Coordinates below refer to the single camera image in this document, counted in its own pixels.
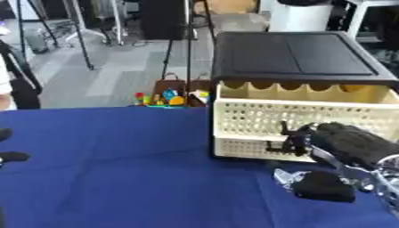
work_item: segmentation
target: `person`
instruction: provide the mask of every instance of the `person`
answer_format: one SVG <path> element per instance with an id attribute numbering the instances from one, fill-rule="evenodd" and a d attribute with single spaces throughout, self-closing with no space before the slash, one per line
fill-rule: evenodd
<path id="1" fill-rule="evenodd" d="M 3 56 L 0 55 L 0 110 L 16 110 L 17 107 L 11 96 L 12 86 Z"/>
<path id="2" fill-rule="evenodd" d="M 0 71 L 0 86 L 4 86 L 0 94 L 4 94 L 3 98 L 10 102 L 7 110 L 40 109 L 38 96 L 43 91 L 43 87 L 22 53 L 0 39 L 0 54 L 3 65 L 3 70 Z M 10 91 L 10 88 L 7 88 L 8 85 L 12 88 L 11 98 L 7 96 Z"/>

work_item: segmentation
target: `black jacket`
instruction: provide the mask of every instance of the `black jacket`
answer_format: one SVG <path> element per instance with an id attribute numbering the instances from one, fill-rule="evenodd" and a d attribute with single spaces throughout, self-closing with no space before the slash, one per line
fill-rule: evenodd
<path id="1" fill-rule="evenodd" d="M 15 76 L 10 83 L 12 98 L 18 109 L 40 109 L 38 96 L 42 93 L 43 87 L 37 81 L 22 53 L 2 40 L 0 40 L 0 53 L 7 70 Z"/>

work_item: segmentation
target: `chair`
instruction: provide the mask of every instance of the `chair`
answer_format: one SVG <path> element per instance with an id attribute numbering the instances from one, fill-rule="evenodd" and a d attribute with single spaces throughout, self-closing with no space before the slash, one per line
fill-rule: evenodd
<path id="1" fill-rule="evenodd" d="M 139 12 L 140 11 L 135 11 L 135 12 L 130 12 L 127 9 L 127 4 L 139 4 L 140 5 L 141 0 L 123 0 L 123 12 L 124 12 L 124 18 L 125 18 L 125 23 L 129 19 L 129 14 L 133 15 L 133 20 L 137 20 L 139 18 Z"/>

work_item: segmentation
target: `black object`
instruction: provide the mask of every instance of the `black object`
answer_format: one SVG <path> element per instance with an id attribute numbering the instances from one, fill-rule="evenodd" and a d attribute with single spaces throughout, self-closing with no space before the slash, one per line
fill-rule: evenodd
<path id="1" fill-rule="evenodd" d="M 282 144 L 282 151 L 293 151 L 295 155 L 300 157 L 307 153 L 307 136 L 308 134 L 308 126 L 301 127 L 303 129 L 299 129 L 297 131 L 290 131 L 288 129 L 288 125 L 286 121 L 281 122 L 281 134 L 286 135 L 287 139 Z"/>
<path id="2" fill-rule="evenodd" d="M 141 1 L 140 14 L 145 39 L 183 39 L 184 0 Z"/>
<path id="3" fill-rule="evenodd" d="M 310 200 L 327 200 L 354 202 L 354 188 L 343 183 L 340 178 L 324 171 L 312 171 L 305 174 L 300 182 L 293 183 L 291 188 L 300 198 Z"/>
<path id="4" fill-rule="evenodd" d="M 398 79 L 341 32 L 225 32 L 212 84 L 220 80 L 395 86 Z"/>
<path id="5" fill-rule="evenodd" d="M 89 55 L 87 53 L 86 46 L 85 46 L 85 41 L 83 40 L 83 37 L 82 37 L 82 31 L 80 31 L 80 27 L 79 27 L 78 19 L 77 19 L 77 11 L 76 11 L 75 7 L 73 7 L 73 3 L 71 2 L 72 0 L 65 0 L 65 1 L 68 4 L 69 9 L 70 9 L 71 18 L 73 20 L 73 24 L 74 24 L 75 30 L 77 32 L 77 38 L 79 40 L 80 47 L 82 48 L 83 57 L 85 58 L 85 64 L 90 70 L 94 70 L 94 65 L 90 62 Z"/>
<path id="6" fill-rule="evenodd" d="M 10 138 L 12 135 L 11 128 L 0 128 L 0 142 Z"/>
<path id="7" fill-rule="evenodd" d="M 26 161 L 29 159 L 29 155 L 22 152 L 0 152 L 1 162 L 10 162 L 10 161 Z"/>
<path id="8" fill-rule="evenodd" d="M 45 8 L 45 15 L 48 19 L 67 19 L 68 13 L 63 5 L 62 0 L 41 0 Z"/>
<path id="9" fill-rule="evenodd" d="M 352 167 L 374 170 L 383 158 L 399 153 L 399 144 L 385 140 L 356 126 L 320 124 L 311 133 L 311 144 Z"/>
<path id="10" fill-rule="evenodd" d="M 40 109 L 38 96 L 42 93 L 43 87 L 37 81 L 22 53 L 0 40 L 0 54 L 7 70 L 15 76 L 10 83 L 12 97 L 18 109 Z"/>
<path id="11" fill-rule="evenodd" d="M 208 21 L 208 27 L 210 34 L 212 36 L 212 41 L 215 44 L 216 37 L 215 37 L 215 30 L 214 30 L 214 24 L 212 22 L 212 18 L 210 15 L 210 10 L 209 10 L 209 5 L 208 5 L 208 0 L 188 0 L 188 8 L 189 8 L 189 15 L 188 15 L 188 25 L 187 25 L 187 30 L 188 30 L 188 37 L 187 37 L 187 82 L 191 81 L 191 42 L 193 39 L 193 17 L 194 17 L 194 3 L 202 2 L 205 6 L 205 11 L 207 15 L 207 21 Z M 167 74 L 167 65 L 169 64 L 169 58 L 170 58 L 170 53 L 172 52 L 172 47 L 173 47 L 173 42 L 174 38 L 170 37 L 169 39 L 169 44 L 167 46 L 167 55 L 164 60 L 164 68 L 162 70 L 162 79 L 165 79 L 165 75 Z M 187 83 L 186 86 L 186 92 L 189 93 L 191 91 L 190 88 L 190 83 Z"/>
<path id="12" fill-rule="evenodd" d="M 280 4 L 292 6 L 311 6 L 317 4 L 328 3 L 330 0 L 278 0 Z"/>
<path id="13" fill-rule="evenodd" d="M 40 12 L 37 9 L 37 7 L 34 4 L 32 4 L 31 0 L 27 0 L 27 1 L 28 1 L 28 4 L 32 7 L 32 9 L 35 12 L 35 14 L 37 15 L 37 17 L 39 18 L 40 22 L 45 27 L 45 30 L 48 32 L 48 34 L 52 38 L 53 45 L 55 47 L 58 47 L 57 38 L 55 38 L 54 33 L 48 27 L 47 23 L 45 22 L 45 19 L 40 14 Z M 18 15 L 17 15 L 17 17 L 18 17 L 18 26 L 19 26 L 19 29 L 20 29 L 20 49 L 22 50 L 23 57 L 26 58 L 25 34 L 24 34 L 24 29 L 23 29 L 23 15 L 22 15 L 22 9 L 21 9 L 21 5 L 20 5 L 20 0 L 17 0 L 17 12 L 18 12 Z"/>

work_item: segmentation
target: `black glove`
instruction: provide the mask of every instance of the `black glove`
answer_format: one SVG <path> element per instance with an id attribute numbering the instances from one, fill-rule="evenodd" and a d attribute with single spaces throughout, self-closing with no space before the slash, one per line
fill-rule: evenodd
<path id="1" fill-rule="evenodd" d="M 386 156 L 399 153 L 399 144 L 385 140 L 356 126 L 320 124 L 310 130 L 310 143 L 328 151 L 342 163 L 369 170 Z"/>

